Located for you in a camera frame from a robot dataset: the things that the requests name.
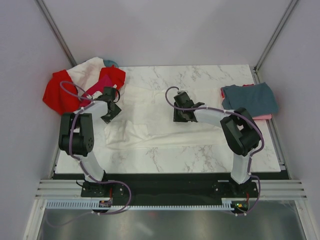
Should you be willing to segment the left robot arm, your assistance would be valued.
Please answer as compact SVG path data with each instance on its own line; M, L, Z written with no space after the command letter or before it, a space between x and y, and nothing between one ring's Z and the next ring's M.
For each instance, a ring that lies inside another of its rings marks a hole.
M103 180L105 171L93 152L94 123L102 120L105 124L109 124L122 111L117 105L121 95L115 87L107 86L96 98L87 93L84 96L75 94L72 96L89 104L61 116L58 147L77 161L85 180L93 183L92 191L99 197L104 197L109 193L110 185Z

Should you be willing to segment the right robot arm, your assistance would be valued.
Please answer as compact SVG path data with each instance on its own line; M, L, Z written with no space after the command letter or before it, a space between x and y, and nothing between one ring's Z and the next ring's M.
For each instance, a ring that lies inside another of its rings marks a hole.
M246 182L250 179L252 156L258 151L260 143L264 143L262 132L249 112L240 107L236 110L223 110L208 107L203 102L194 103L185 91L178 91L173 97L173 120L175 122L206 123L222 129L227 145L233 152L233 181L229 191L235 197L247 191Z

